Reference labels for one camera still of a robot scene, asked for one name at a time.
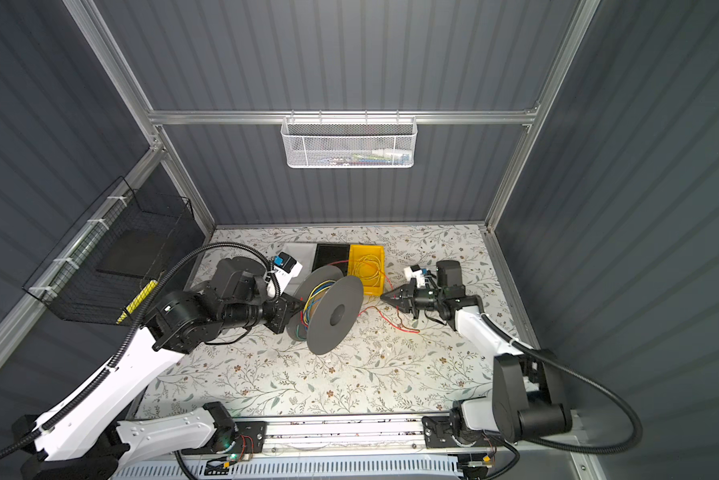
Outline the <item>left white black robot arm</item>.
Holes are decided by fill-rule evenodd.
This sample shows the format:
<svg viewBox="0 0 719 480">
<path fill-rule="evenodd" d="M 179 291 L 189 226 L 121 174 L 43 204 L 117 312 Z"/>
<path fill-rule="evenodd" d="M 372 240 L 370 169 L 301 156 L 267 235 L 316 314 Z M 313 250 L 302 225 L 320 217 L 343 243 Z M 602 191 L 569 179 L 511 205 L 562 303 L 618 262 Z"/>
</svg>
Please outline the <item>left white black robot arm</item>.
<svg viewBox="0 0 719 480">
<path fill-rule="evenodd" d="M 105 378 L 85 385 L 93 390 L 80 399 L 77 389 L 51 410 L 25 416 L 13 434 L 37 432 L 24 446 L 25 479 L 109 479 L 125 467 L 183 450 L 238 461 L 254 447 L 219 402 L 157 420 L 119 419 L 120 412 L 165 370 L 202 344 L 217 345 L 232 328 L 265 325 L 275 334 L 295 314 L 301 301 L 284 293 L 299 276 L 301 264 L 291 255 L 275 256 L 270 272 L 247 257 L 217 263 L 213 278 L 200 291 L 165 295 L 137 327 L 116 365 L 99 369 Z"/>
</svg>

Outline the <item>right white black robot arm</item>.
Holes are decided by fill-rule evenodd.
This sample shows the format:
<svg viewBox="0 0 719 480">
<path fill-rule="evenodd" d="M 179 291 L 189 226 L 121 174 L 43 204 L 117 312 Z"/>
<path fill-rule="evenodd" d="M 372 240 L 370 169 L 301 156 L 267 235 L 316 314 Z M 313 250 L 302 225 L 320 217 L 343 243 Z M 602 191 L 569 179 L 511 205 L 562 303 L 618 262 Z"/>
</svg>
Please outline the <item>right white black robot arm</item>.
<svg viewBox="0 0 719 480">
<path fill-rule="evenodd" d="M 440 324 L 493 362 L 491 392 L 453 404 L 449 429 L 457 441 L 471 443 L 479 432 L 517 442 L 571 431 L 561 372 L 527 354 L 527 344 L 489 319 L 483 300 L 467 292 L 459 262 L 441 260 L 435 273 L 413 265 L 405 268 L 405 278 L 407 283 L 381 295 L 381 301 L 414 318 L 435 312 Z"/>
</svg>

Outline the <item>grey perforated spool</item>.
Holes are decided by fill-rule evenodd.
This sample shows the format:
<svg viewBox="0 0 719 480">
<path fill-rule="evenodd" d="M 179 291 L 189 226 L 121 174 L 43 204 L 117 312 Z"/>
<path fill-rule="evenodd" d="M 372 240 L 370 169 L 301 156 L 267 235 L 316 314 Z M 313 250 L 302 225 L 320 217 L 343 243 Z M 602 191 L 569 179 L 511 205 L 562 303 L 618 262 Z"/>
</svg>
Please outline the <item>grey perforated spool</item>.
<svg viewBox="0 0 719 480">
<path fill-rule="evenodd" d="M 293 297 L 303 302 L 306 329 L 285 332 L 296 342 L 305 342 L 314 355 L 337 348 L 355 324 L 363 306 L 363 284 L 355 276 L 344 276 L 334 266 L 313 271 Z"/>
</svg>

